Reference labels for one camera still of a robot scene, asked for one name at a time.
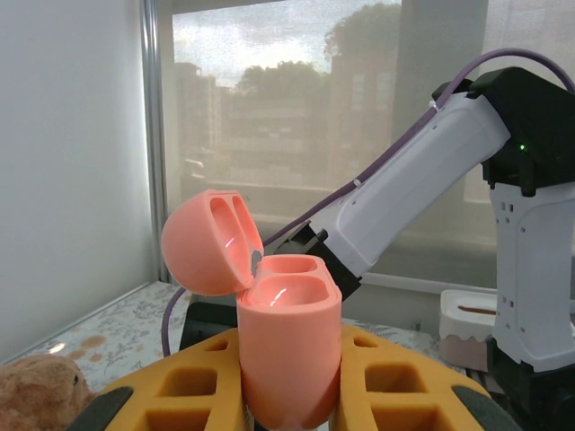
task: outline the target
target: yellow foam tray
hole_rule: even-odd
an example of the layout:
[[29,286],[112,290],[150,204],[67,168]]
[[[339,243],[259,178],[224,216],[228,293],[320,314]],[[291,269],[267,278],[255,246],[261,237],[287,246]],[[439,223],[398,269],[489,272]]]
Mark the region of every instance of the yellow foam tray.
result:
[[[237,330],[228,330],[117,380],[133,394],[107,431],[247,431]],[[456,371],[343,325],[335,431],[482,431],[452,391],[489,396]]]

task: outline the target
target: sheer curtain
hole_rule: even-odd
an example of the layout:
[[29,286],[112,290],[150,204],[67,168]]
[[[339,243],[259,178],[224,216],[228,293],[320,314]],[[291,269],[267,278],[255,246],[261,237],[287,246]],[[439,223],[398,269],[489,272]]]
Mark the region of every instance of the sheer curtain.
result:
[[[237,189],[262,237],[354,178],[494,48],[531,48],[575,75],[571,0],[160,1],[170,209]],[[493,60],[478,74],[518,65]],[[495,223],[481,168],[373,268],[495,286]]]

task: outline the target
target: tree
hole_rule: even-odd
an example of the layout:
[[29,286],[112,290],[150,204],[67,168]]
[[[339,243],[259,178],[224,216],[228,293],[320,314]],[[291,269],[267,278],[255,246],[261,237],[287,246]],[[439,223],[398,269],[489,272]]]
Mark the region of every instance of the tree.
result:
[[293,61],[277,67],[252,66],[245,69],[236,85],[238,94],[261,100],[304,98],[324,101],[329,96],[329,75],[315,70],[314,65]]
[[325,33],[323,53],[337,55],[374,52],[388,55],[399,41],[399,4],[371,4],[337,22]]

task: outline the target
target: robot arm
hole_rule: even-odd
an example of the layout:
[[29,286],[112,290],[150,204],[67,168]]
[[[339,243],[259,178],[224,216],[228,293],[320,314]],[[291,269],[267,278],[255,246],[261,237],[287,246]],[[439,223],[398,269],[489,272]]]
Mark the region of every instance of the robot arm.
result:
[[452,96],[446,106],[378,172],[320,211],[314,232],[356,277],[369,271],[395,237],[510,134],[484,96]]
[[571,426],[575,95],[518,67],[466,87],[387,164],[318,212],[278,252],[322,257],[345,299],[397,235],[481,163],[497,222],[490,372],[535,423],[569,417]]

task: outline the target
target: stuffed animal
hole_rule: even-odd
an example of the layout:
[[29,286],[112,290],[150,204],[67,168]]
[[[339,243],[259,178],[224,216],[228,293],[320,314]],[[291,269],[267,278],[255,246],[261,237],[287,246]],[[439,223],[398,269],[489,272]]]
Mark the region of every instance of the stuffed animal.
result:
[[63,431],[94,397],[71,359],[33,355],[0,365],[0,431]]

